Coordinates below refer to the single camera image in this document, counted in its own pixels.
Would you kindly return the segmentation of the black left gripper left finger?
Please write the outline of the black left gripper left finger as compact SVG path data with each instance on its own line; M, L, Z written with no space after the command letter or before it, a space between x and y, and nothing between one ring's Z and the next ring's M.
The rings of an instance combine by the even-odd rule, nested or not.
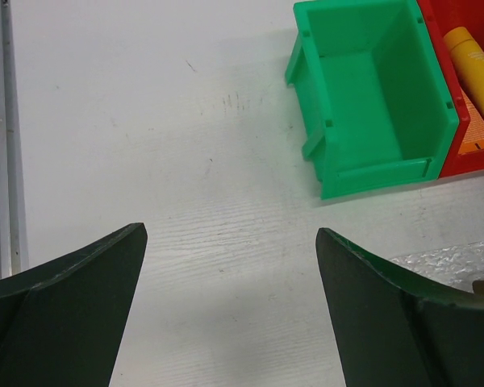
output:
M147 242L131 223L0 280L0 386L108 386Z

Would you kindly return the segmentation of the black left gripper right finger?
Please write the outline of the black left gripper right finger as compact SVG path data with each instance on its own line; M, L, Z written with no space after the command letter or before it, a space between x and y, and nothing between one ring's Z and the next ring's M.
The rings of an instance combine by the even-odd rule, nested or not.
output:
M315 249L347 386L484 386L484 296L329 228L319 229Z

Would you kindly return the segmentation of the orange toothpaste tube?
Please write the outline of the orange toothpaste tube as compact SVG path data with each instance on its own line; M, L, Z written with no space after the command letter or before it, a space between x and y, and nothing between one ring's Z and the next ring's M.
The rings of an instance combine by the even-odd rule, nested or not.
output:
M459 155L484 149L484 119L465 92L462 92L469 112L469 126L459 148Z

